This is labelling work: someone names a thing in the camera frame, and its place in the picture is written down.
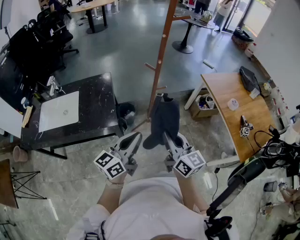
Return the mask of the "white panel board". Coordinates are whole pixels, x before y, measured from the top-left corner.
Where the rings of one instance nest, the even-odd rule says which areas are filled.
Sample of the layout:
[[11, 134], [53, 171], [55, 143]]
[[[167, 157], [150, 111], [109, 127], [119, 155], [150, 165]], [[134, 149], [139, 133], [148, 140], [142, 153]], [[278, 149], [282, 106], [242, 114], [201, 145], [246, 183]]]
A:
[[0, 128], [21, 138], [23, 115], [0, 97]]

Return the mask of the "person's right forearm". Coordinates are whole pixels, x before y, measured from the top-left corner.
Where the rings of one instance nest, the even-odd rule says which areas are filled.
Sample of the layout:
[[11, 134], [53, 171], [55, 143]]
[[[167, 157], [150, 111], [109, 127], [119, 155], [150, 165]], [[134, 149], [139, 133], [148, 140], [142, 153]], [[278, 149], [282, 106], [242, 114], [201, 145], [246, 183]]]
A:
[[209, 206], [196, 186], [195, 177], [190, 176], [185, 178], [177, 170], [174, 170], [174, 174], [180, 187], [183, 204], [194, 212], [206, 215]]

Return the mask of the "black chest-mounted monitor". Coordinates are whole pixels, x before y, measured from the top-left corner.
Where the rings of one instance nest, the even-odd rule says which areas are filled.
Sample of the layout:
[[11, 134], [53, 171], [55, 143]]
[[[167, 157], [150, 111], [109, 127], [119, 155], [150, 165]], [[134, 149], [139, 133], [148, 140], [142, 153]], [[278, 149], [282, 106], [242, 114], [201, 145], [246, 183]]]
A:
[[242, 176], [235, 177], [223, 193], [210, 204], [206, 211], [207, 216], [215, 218], [222, 209], [227, 207], [240, 194], [246, 185], [247, 183]]

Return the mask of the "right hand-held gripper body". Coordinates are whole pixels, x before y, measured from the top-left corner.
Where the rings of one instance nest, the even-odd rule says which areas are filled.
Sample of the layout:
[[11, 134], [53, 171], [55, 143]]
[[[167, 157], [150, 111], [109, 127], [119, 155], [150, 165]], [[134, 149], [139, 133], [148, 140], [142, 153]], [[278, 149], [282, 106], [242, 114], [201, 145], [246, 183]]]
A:
[[168, 172], [172, 170], [178, 172], [184, 178], [188, 178], [196, 174], [206, 165], [200, 151], [195, 150], [194, 147], [187, 147], [178, 156], [168, 155], [165, 159], [165, 166]]

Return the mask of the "spare hand-held gripper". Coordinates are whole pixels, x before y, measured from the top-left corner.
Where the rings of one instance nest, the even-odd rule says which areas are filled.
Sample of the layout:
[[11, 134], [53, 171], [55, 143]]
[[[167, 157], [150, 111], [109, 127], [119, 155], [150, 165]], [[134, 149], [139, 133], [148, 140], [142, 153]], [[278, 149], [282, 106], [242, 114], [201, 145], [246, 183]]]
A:
[[244, 115], [240, 117], [240, 137], [248, 137], [251, 130], [253, 130], [253, 124], [249, 123]]

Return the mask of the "wooden coat rack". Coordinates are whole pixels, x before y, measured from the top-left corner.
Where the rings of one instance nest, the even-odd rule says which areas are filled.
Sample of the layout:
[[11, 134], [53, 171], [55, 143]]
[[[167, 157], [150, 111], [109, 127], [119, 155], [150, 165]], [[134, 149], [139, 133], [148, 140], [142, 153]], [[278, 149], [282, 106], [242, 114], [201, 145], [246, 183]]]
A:
[[150, 121], [150, 114], [151, 114], [151, 110], [152, 110], [153, 105], [154, 105], [156, 92], [158, 90], [166, 88], [166, 86], [159, 88], [158, 87], [158, 81], [159, 81], [159, 76], [160, 76], [161, 67], [162, 67], [164, 54], [165, 54], [165, 48], [166, 48], [166, 45], [167, 45], [167, 40], [168, 40], [168, 37], [169, 37], [172, 22], [177, 21], [177, 20], [191, 19], [190, 15], [175, 17], [174, 14], [175, 14], [176, 6], [177, 6], [177, 0], [170, 0], [167, 15], [166, 15], [166, 20], [165, 20], [165, 25], [164, 25], [164, 29], [163, 29], [163, 33], [162, 33], [162, 38], [161, 38], [161, 42], [160, 42], [160, 47], [159, 47], [159, 51], [158, 51], [156, 67], [153, 67], [152, 65], [150, 65], [148, 63], [145, 63], [145, 66], [147, 66], [148, 68], [150, 68], [151, 70], [153, 70], [155, 72], [153, 85], [152, 85], [152, 90], [151, 90], [151, 95], [150, 95], [150, 102], [149, 102], [149, 107], [148, 107], [148, 112], [147, 112], [146, 119], [144, 121], [142, 121], [139, 125], [137, 125], [135, 128], [133, 128], [131, 130], [132, 132], [136, 131], [144, 123]]

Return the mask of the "patterned box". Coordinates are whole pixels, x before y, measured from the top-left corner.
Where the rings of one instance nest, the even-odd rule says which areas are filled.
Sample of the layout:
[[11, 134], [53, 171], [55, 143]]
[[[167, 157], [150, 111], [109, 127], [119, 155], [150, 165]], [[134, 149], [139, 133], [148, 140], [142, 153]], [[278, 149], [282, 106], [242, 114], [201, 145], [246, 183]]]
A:
[[240, 49], [241, 51], [245, 51], [247, 49], [247, 47], [251, 44], [251, 42], [241, 40], [234, 35], [232, 35], [232, 41], [235, 43], [237, 48]]

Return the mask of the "black office chair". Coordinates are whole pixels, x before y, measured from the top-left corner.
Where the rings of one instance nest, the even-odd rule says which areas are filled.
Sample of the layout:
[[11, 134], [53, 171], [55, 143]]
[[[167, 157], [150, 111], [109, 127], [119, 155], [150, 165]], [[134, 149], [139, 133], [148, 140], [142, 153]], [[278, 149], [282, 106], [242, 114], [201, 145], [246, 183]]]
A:
[[67, 45], [73, 39], [73, 35], [67, 29], [60, 12], [51, 11], [50, 8], [42, 10], [37, 15], [37, 32], [46, 42], [56, 45], [61, 55], [79, 53], [78, 49]]
[[55, 71], [66, 68], [59, 45], [41, 32], [35, 19], [20, 28], [9, 44], [12, 59], [32, 81], [46, 80]]

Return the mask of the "white wristband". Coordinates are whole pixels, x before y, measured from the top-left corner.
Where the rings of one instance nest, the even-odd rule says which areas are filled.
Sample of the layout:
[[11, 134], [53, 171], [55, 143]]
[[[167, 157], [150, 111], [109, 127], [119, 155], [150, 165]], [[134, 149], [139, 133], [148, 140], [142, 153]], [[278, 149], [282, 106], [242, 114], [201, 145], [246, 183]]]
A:
[[123, 182], [112, 182], [109, 178], [106, 179], [105, 183], [110, 189], [122, 189], [124, 186]]

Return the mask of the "black backpack white trim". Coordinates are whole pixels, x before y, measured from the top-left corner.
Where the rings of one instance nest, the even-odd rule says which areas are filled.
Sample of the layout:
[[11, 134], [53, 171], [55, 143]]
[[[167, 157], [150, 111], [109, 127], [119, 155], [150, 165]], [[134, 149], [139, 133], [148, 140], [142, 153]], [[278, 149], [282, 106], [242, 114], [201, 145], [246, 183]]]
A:
[[271, 138], [254, 156], [234, 169], [228, 178], [227, 185], [231, 185], [236, 179], [246, 185], [266, 169], [293, 166], [298, 170], [299, 164], [299, 143], [287, 144], [280, 139]]

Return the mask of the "round dark marble table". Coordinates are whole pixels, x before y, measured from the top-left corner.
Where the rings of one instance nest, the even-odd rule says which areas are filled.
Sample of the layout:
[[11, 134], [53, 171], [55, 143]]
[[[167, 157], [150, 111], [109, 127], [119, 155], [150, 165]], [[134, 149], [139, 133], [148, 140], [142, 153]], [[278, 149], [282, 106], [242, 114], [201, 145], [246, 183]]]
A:
[[202, 21], [201, 16], [197, 14], [190, 14], [190, 15], [174, 14], [174, 18], [176, 20], [182, 20], [188, 23], [186, 34], [183, 40], [174, 41], [172, 43], [173, 49], [184, 54], [191, 54], [194, 51], [193, 47], [191, 45], [188, 45], [188, 36], [193, 25], [200, 28], [210, 29], [210, 30], [215, 28], [215, 24], [211, 20], [211, 17], [209, 17], [208, 22]]

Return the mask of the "white square sink basin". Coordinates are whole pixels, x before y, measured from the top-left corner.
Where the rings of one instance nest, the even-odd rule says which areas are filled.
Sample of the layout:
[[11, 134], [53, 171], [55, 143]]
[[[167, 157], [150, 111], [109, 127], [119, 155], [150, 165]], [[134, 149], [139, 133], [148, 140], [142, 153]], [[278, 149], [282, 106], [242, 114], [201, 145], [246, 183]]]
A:
[[54, 98], [41, 105], [39, 132], [79, 121], [79, 91]]

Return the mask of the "studio light panel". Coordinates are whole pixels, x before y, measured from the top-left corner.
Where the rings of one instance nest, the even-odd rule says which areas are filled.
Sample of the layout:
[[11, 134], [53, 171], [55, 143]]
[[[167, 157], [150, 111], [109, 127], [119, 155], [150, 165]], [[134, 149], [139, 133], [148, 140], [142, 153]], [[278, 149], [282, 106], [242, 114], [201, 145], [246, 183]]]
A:
[[11, 9], [13, 0], [0, 0], [0, 30], [4, 29], [10, 39], [7, 27], [11, 20]]

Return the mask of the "dark navy cloth garment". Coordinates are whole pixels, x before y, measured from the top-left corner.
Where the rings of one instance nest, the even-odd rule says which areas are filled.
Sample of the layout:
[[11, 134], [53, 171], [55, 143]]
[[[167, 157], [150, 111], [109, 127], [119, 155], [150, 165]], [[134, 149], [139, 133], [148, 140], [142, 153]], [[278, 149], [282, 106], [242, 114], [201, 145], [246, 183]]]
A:
[[151, 110], [151, 134], [144, 140], [143, 147], [151, 150], [156, 146], [164, 145], [164, 133], [172, 140], [176, 140], [180, 127], [179, 102], [168, 97], [167, 93], [157, 94]]

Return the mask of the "cardboard box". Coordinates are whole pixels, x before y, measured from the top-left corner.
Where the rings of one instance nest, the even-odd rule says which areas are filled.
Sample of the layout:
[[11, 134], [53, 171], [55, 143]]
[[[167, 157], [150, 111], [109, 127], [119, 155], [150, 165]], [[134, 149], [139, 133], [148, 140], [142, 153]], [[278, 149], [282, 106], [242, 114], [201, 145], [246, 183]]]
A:
[[200, 90], [188, 110], [193, 120], [211, 117], [219, 113], [212, 96], [206, 88]]

